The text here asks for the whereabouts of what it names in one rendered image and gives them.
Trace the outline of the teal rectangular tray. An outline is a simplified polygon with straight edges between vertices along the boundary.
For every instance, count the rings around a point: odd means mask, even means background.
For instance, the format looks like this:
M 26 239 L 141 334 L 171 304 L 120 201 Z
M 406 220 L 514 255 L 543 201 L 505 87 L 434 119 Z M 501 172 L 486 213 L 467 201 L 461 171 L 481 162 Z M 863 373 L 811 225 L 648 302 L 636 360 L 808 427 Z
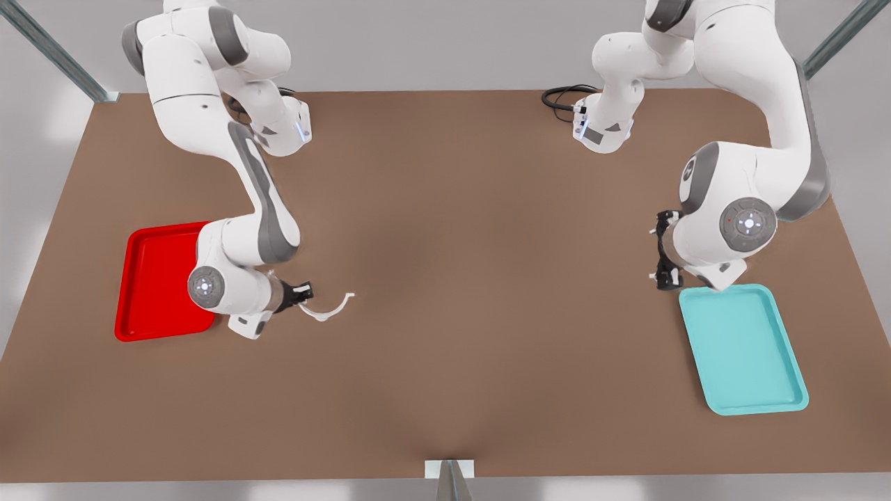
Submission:
M 796 412 L 810 403 L 770 289 L 688 288 L 679 308 L 704 400 L 717 415 Z

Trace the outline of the silver frame post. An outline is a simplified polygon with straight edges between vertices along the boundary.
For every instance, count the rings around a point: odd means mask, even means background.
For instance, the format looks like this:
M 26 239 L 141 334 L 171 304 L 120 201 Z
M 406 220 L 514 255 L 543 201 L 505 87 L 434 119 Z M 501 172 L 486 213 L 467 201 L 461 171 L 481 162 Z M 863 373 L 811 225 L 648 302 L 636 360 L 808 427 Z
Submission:
M 472 501 L 467 479 L 475 475 L 472 459 L 425 461 L 425 479 L 435 479 L 436 501 Z
M 115 104 L 120 99 L 117 92 L 103 88 L 16 0 L 0 0 L 0 16 L 93 102 Z
M 852 41 L 891 0 L 860 0 L 855 9 L 805 58 L 802 70 L 812 79 L 833 57 Z

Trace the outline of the white drainage pipe clamp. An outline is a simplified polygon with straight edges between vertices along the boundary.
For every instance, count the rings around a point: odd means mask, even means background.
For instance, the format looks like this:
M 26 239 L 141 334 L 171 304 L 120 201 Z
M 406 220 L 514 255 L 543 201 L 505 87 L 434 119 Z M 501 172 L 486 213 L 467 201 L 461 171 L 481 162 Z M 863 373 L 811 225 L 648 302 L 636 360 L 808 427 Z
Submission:
M 343 300 L 340 302 L 340 305 L 338 305 L 337 308 L 334 308 L 334 310 L 331 310 L 328 312 L 316 312 L 314 310 L 311 310 L 311 308 L 309 308 L 306 305 L 306 301 L 299 302 L 298 307 L 304 314 L 306 314 L 306 316 L 312 317 L 316 321 L 327 321 L 328 319 L 336 316 L 337 314 L 340 314 L 340 312 L 343 311 L 344 308 L 346 308 L 346 305 L 348 304 L 348 301 L 350 301 L 350 298 L 353 298 L 353 297 L 354 297 L 353 292 L 346 293 L 344 295 Z

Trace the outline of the red rectangular tray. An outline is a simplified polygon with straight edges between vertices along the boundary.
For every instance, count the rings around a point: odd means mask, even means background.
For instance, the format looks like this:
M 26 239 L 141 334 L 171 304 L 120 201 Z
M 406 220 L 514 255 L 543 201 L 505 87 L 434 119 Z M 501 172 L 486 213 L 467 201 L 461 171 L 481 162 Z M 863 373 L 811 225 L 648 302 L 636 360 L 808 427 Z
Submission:
M 205 332 L 214 313 L 201 310 L 187 292 L 196 266 L 196 242 L 204 221 L 154 226 L 127 242 L 114 333 L 121 342 Z

